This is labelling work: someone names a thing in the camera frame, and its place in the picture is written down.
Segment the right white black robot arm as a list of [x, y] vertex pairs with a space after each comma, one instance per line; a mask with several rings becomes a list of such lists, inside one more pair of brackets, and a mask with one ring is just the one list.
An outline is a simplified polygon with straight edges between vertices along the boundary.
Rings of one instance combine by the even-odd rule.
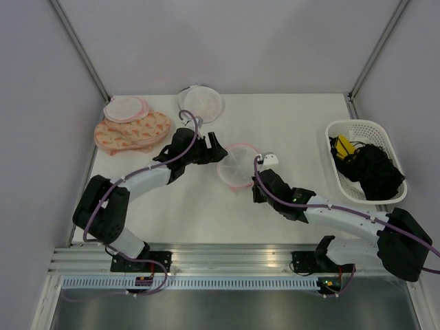
[[357, 243], [323, 238], [313, 256], [319, 270], [328, 272], [336, 265], [367, 259], [379, 261], [388, 273], [407, 282], [418, 281], [425, 271], [432, 239], [407, 210], [356, 210], [312, 190], [292, 188], [272, 169], [256, 171], [252, 179], [254, 202], [269, 204], [290, 221], [332, 227], [359, 238]]

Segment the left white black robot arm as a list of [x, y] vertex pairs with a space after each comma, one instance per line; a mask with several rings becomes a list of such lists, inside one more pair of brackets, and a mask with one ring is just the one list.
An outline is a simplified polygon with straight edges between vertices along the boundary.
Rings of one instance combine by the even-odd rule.
[[171, 143], [145, 167], [119, 179], [95, 175], [86, 186], [74, 211], [72, 222], [83, 230], [86, 240], [104, 244], [126, 258], [134, 272], [149, 267], [149, 246], [126, 226], [129, 204], [146, 193], [180, 178], [188, 165], [220, 162], [228, 152], [215, 133], [201, 137], [196, 131], [180, 128]]

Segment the pink trimmed mesh laundry bag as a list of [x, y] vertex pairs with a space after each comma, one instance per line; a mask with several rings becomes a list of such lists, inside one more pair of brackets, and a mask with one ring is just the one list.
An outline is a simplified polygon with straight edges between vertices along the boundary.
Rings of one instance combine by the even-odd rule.
[[231, 144], [227, 156], [217, 163], [217, 174], [231, 191], [252, 187], [253, 162], [259, 152], [249, 144]]

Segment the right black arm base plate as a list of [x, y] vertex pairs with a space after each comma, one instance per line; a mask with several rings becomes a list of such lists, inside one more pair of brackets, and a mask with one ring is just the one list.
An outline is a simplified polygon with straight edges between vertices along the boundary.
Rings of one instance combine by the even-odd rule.
[[351, 273], [353, 264], [338, 265], [327, 256], [315, 256], [313, 251], [291, 252], [291, 264], [293, 272], [301, 275], [313, 274], [343, 274]]

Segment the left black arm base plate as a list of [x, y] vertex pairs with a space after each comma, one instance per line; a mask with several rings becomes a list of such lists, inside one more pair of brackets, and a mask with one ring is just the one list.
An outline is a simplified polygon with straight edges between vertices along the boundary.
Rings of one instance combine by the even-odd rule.
[[110, 272], [113, 273], [159, 273], [163, 274], [164, 270], [160, 264], [170, 271], [172, 263], [172, 252], [170, 251], [149, 251], [140, 255], [141, 259], [148, 259], [150, 262], [129, 261], [128, 259], [115, 255], [112, 258]]

